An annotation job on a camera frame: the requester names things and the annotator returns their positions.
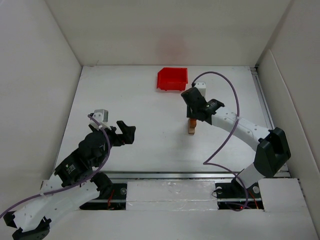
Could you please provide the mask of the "tan short wood block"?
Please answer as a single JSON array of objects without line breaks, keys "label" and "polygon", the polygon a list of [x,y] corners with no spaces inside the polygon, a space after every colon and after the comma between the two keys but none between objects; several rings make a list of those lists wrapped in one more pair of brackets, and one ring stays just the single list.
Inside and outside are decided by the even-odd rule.
[{"label": "tan short wood block", "polygon": [[188,134],[189,135],[194,135],[196,132],[196,128],[195,127],[189,127],[188,128]]}]

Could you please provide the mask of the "red plastic bin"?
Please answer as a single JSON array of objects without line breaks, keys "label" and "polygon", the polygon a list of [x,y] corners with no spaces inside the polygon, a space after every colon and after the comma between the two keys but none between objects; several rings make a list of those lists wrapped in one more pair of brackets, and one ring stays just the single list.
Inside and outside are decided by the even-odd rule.
[{"label": "red plastic bin", "polygon": [[164,67],[157,73],[156,87],[163,91],[184,91],[188,84],[188,69]]}]

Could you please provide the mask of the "reddish brown house block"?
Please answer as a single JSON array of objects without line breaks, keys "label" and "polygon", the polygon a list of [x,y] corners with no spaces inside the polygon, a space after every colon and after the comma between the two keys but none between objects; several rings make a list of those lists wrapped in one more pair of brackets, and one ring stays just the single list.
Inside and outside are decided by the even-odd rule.
[{"label": "reddish brown house block", "polygon": [[194,118],[189,119],[189,127],[194,129],[197,126],[197,120]]}]

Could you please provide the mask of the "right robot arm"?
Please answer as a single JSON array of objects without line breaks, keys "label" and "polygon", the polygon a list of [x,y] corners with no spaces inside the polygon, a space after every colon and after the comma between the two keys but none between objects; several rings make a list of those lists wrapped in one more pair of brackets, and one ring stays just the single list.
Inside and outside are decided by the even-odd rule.
[{"label": "right robot arm", "polygon": [[196,87],[181,96],[187,105],[188,118],[221,128],[255,151],[253,163],[234,178],[234,186],[248,189],[263,178],[272,178],[291,158],[287,137],[281,128],[268,129],[241,118],[216,99],[206,101]]}]

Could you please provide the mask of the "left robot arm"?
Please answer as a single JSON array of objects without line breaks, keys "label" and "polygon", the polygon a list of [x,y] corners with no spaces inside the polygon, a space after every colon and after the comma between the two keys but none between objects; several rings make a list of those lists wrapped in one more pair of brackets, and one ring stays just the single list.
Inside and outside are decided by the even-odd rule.
[{"label": "left robot arm", "polygon": [[5,210],[0,217],[8,227],[15,228],[14,240],[42,240],[51,227],[65,215],[78,210],[83,204],[113,194],[113,183],[101,172],[111,148],[131,145],[135,126],[117,121],[116,127],[107,127],[92,120],[91,133],[78,144],[54,170],[40,192]]}]

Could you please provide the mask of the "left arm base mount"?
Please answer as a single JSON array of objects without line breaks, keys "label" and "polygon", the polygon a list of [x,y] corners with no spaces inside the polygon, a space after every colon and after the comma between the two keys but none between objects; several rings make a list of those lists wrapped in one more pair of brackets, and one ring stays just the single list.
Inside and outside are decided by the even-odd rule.
[{"label": "left arm base mount", "polygon": [[127,184],[115,183],[113,189],[108,196],[99,196],[96,199],[81,205],[81,210],[95,211],[121,211],[126,210]]}]

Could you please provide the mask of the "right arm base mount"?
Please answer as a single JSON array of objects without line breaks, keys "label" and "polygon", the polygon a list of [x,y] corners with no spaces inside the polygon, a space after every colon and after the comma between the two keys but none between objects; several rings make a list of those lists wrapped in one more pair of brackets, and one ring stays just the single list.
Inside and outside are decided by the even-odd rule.
[{"label": "right arm base mount", "polygon": [[[246,209],[263,210],[264,205],[261,197],[259,184],[256,182],[247,189],[248,202]],[[230,182],[217,182],[215,190],[211,194],[217,199],[219,210],[242,210],[246,202],[246,194],[243,189],[233,190]]]}]

